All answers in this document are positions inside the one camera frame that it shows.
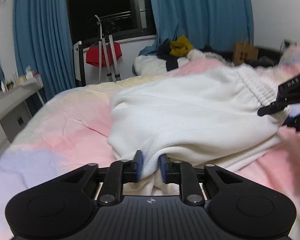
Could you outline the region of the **black sofa chair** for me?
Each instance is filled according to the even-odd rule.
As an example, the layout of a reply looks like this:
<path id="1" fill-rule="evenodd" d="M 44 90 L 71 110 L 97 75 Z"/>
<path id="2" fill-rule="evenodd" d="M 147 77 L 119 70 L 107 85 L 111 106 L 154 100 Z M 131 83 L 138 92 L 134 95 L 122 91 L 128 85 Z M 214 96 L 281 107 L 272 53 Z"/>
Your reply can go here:
<path id="1" fill-rule="evenodd" d="M 282 52 L 277 50 L 264 48 L 264 47 L 257 47 L 258 49 L 258 56 L 257 59 L 247 59 L 244 63 L 256 68 L 258 66 L 268 68 L 273 67 L 279 64 L 279 61 L 283 55 Z M 219 51 L 213 49 L 211 46 L 205 46 L 204 48 L 200 49 L 202 52 L 211 52 L 220 55 L 226 62 L 233 62 L 233 51 Z"/>

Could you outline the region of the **brown paper bag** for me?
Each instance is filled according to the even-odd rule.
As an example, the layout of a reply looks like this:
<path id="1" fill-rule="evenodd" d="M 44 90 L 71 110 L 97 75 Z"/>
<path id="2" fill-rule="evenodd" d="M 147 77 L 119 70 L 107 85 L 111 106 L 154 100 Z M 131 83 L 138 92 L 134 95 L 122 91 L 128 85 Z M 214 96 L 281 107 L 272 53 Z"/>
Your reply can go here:
<path id="1" fill-rule="evenodd" d="M 254 47 L 253 43 L 249 40 L 244 42 L 237 42 L 234 46 L 233 63 L 239 66 L 245 60 L 256 60 L 258 56 L 258 48 Z"/>

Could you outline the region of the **mustard yellow garment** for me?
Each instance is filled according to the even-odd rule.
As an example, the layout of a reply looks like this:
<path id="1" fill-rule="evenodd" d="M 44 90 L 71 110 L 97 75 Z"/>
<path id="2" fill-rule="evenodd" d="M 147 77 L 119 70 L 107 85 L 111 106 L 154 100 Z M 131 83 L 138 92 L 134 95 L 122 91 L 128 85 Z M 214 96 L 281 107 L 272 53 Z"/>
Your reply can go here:
<path id="1" fill-rule="evenodd" d="M 181 35 L 175 41 L 170 41 L 170 49 L 171 56 L 184 57 L 194 49 L 194 46 L 185 35 Z"/>

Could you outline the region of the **white sweatpants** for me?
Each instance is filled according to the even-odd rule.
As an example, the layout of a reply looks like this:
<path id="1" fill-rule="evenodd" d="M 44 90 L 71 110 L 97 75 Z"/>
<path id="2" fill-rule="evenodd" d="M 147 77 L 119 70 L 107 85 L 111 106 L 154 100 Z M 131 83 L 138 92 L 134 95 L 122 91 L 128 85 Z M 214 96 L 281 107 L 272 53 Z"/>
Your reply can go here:
<path id="1" fill-rule="evenodd" d="M 119 160 L 143 153 L 141 181 L 124 185 L 124 193 L 176 194 L 178 188 L 160 178 L 163 154 L 195 167 L 214 163 L 232 172 L 249 165 L 280 142 L 278 130 L 289 110 L 257 113 L 276 95 L 277 84 L 248 66 L 216 67 L 115 94 L 107 142 Z"/>

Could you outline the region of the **white clothes pile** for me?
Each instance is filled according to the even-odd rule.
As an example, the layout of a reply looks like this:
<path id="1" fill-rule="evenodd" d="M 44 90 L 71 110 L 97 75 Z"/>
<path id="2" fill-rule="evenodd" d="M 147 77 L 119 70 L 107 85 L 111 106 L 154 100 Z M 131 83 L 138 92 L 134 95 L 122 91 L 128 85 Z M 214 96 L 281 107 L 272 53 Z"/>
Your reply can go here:
<path id="1" fill-rule="evenodd" d="M 162 75 L 175 69 L 183 68 L 192 61 L 203 59 L 204 63 L 208 66 L 227 66 L 226 60 L 216 53 L 202 52 L 198 49 L 192 49 L 185 57 L 177 58 L 177 61 L 172 60 L 170 63 L 168 60 L 160 59 L 156 55 L 150 56 L 137 56 L 134 60 L 132 70 L 134 75 Z"/>

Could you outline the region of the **dark window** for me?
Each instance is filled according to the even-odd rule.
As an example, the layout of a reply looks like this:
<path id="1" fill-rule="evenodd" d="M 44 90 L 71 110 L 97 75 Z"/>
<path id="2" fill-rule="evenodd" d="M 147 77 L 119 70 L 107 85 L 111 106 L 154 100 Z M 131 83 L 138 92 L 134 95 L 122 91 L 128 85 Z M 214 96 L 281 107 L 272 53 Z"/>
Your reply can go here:
<path id="1" fill-rule="evenodd" d="M 121 38 L 155 34 L 151 0 L 67 0 L 73 43 L 100 33 Z"/>

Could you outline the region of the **white folding chair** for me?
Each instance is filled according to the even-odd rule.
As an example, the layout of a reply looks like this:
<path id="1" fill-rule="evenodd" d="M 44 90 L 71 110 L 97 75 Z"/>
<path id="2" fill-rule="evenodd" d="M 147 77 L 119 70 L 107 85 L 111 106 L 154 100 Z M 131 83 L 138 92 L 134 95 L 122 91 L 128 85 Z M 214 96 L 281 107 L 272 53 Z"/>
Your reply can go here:
<path id="1" fill-rule="evenodd" d="M 81 41 L 78 41 L 73 46 L 76 87 L 86 86 L 83 49 Z"/>

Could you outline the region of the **white desk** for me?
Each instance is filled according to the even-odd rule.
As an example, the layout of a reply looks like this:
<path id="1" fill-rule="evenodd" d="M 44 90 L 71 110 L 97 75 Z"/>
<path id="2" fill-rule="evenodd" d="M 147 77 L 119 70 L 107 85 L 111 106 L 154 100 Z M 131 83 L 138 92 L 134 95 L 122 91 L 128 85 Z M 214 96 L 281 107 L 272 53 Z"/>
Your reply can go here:
<path id="1" fill-rule="evenodd" d="M 0 153 L 32 118 L 26 100 L 40 95 L 43 87 L 42 78 L 36 75 L 0 96 Z"/>

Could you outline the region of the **black garment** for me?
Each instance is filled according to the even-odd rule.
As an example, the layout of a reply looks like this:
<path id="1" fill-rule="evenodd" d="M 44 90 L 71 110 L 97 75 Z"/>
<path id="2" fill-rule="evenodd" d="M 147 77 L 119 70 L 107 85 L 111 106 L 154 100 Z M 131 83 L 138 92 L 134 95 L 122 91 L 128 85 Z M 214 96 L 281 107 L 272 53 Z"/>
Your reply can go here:
<path id="1" fill-rule="evenodd" d="M 173 56 L 170 54 L 171 48 L 170 48 L 170 40 L 166 39 L 160 46 L 157 48 L 157 57 L 159 59 L 166 61 L 166 70 L 168 72 L 178 69 L 178 59 L 179 57 Z"/>

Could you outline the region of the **blue curtain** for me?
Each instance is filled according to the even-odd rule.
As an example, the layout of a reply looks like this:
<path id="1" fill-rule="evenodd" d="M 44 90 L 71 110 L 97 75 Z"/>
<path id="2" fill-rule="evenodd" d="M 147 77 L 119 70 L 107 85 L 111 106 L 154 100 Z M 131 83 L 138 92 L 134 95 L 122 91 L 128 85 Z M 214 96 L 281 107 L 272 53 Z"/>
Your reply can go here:
<path id="1" fill-rule="evenodd" d="M 195 48 L 205 45 L 232 51 L 238 42 L 253 43 L 251 0 L 151 0 L 156 41 L 140 51 L 154 55 L 165 40 L 185 35 Z"/>
<path id="2" fill-rule="evenodd" d="M 13 36 L 18 74 L 37 71 L 47 100 L 75 87 L 66 0 L 14 0 Z"/>

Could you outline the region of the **pastel rainbow bed sheet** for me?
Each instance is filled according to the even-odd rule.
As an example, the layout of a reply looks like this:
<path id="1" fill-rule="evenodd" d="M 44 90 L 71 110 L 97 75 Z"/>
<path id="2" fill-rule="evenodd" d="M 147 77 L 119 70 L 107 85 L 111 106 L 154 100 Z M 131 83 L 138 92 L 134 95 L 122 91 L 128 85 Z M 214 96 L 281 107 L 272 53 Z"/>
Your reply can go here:
<path id="1" fill-rule="evenodd" d="M 115 94 L 144 83 L 200 74 L 216 67 L 199 59 L 164 75 L 70 89 L 48 101 L 0 157 L 0 239 L 13 236 L 5 219 L 5 207 L 13 196 L 85 164 L 106 167 L 118 160 L 107 142 L 111 131 L 110 101 Z M 300 74 L 300 47 L 287 49 L 275 67 L 253 69 L 278 87 Z M 282 192 L 294 202 L 297 218 L 290 237 L 300 239 L 300 132 L 282 124 L 278 135 L 278 144 L 235 172 Z"/>

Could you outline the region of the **blue curtain right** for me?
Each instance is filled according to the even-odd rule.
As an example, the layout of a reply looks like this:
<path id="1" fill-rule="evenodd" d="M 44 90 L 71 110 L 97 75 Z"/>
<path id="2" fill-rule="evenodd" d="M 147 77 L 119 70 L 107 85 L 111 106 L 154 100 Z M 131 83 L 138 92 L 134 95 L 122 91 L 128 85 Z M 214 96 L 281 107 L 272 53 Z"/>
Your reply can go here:
<path id="1" fill-rule="evenodd" d="M 156 41 L 140 51 L 154 55 L 165 40 L 185 35 L 195 48 L 205 45 L 232 51 L 238 42 L 253 43 L 251 0 L 151 0 Z"/>

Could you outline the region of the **red cloth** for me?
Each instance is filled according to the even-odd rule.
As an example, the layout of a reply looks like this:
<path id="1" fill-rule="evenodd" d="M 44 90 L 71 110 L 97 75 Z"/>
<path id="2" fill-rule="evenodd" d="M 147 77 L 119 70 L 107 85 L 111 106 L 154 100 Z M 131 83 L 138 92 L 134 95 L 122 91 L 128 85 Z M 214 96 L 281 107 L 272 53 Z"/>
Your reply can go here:
<path id="1" fill-rule="evenodd" d="M 113 64 L 113 56 L 112 56 L 111 47 L 109 44 L 106 46 L 106 49 L 107 49 L 109 64 L 112 65 Z M 118 60 L 122 56 L 120 44 L 117 42 L 114 42 L 114 49 L 115 49 L 116 59 Z M 98 46 L 98 44 L 92 45 L 87 50 L 85 61 L 87 64 L 90 64 L 94 67 L 99 67 L 99 46 Z M 106 57 L 105 57 L 103 49 L 102 49 L 102 67 L 103 68 L 106 67 Z"/>

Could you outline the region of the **blue curtain left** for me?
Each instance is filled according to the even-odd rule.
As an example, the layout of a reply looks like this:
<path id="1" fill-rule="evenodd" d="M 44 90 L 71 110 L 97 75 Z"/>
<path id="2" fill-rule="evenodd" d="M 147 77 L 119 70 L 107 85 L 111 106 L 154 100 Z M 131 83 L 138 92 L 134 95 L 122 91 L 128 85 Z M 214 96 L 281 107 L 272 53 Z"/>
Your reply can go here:
<path id="1" fill-rule="evenodd" d="M 18 74 L 37 71 L 47 100 L 75 87 L 66 0 L 14 0 L 13 36 Z"/>

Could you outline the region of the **metal drying rack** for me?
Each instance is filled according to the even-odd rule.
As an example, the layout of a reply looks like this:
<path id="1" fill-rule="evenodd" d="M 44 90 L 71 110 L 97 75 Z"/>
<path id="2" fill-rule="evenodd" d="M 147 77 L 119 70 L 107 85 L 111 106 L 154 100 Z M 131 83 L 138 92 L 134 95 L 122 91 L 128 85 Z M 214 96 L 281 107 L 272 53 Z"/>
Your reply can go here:
<path id="1" fill-rule="evenodd" d="M 102 21 L 101 19 L 95 15 L 94 16 L 97 19 L 97 25 L 99 26 L 99 40 L 94 44 L 98 44 L 99 46 L 99 67 L 98 68 L 98 83 L 102 82 L 102 49 L 104 50 L 104 54 L 106 57 L 106 76 L 108 78 L 109 82 L 113 82 L 114 80 L 116 81 L 121 81 L 121 75 L 120 75 L 120 71 L 119 71 L 119 65 L 118 65 L 118 60 L 116 59 L 116 55 L 115 55 L 115 49 L 114 49 L 114 40 L 113 40 L 113 36 L 111 34 L 104 35 L 103 34 L 103 29 L 102 29 Z M 109 64 L 109 60 L 108 60 L 108 54 L 107 54 L 107 49 L 106 46 L 110 45 L 111 47 L 111 52 L 112 52 L 112 56 L 113 56 L 113 64 L 110 65 Z"/>

